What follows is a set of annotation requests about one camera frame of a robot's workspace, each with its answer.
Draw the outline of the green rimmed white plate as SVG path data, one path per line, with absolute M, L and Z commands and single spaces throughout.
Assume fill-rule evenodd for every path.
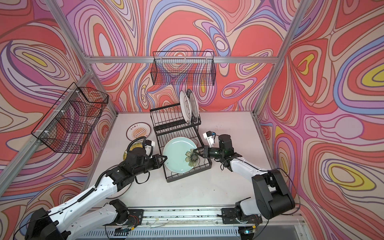
M 194 92 L 191 89 L 187 89 L 187 96 L 189 97 L 191 110 L 192 110 L 192 123 L 196 123 L 199 119 L 199 104 Z

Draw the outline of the black metal dish rack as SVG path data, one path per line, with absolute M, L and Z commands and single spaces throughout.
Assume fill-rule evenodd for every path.
M 164 163 L 168 183 L 212 168 L 211 159 L 192 153 L 194 149 L 204 146 L 199 134 L 201 118 L 192 117 L 193 122 L 187 123 L 180 104 L 151 109 L 150 115 L 160 154 L 168 157 Z

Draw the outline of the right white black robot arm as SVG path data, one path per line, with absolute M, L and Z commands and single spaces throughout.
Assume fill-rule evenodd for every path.
M 204 138 L 209 144 L 191 150 L 192 154 L 218 160 L 221 167 L 237 173 L 253 185 L 254 196 L 235 203 L 235 219 L 244 222 L 247 217 L 261 215 L 270 220 L 295 208 L 292 193 L 278 169 L 264 170 L 248 162 L 235 152 L 230 135 L 220 135 L 217 148 L 213 146 L 215 133 L 207 132 Z

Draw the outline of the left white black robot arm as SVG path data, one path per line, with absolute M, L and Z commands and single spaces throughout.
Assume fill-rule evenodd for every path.
M 27 224 L 25 239 L 76 240 L 100 226 L 127 225 L 131 214 L 120 200 L 112 200 L 91 213 L 88 211 L 133 183 L 138 175 L 161 168 L 166 160 L 166 156 L 159 154 L 149 157 L 144 148 L 129 151 L 126 159 L 103 172 L 94 186 L 50 210 L 36 210 Z

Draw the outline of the pale green flower plate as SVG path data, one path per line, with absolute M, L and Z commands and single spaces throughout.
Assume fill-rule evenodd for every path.
M 163 154 L 168 157 L 165 162 L 166 168 L 177 174 L 189 172 L 200 160 L 200 157 L 193 153 L 196 148 L 196 144 L 191 139 L 185 137 L 171 139 L 163 151 Z

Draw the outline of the white plate with clover emblem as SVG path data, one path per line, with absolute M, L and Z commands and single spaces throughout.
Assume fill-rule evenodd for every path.
M 192 119 L 191 104 L 188 96 L 184 91 L 180 91 L 180 106 L 185 122 L 190 124 Z

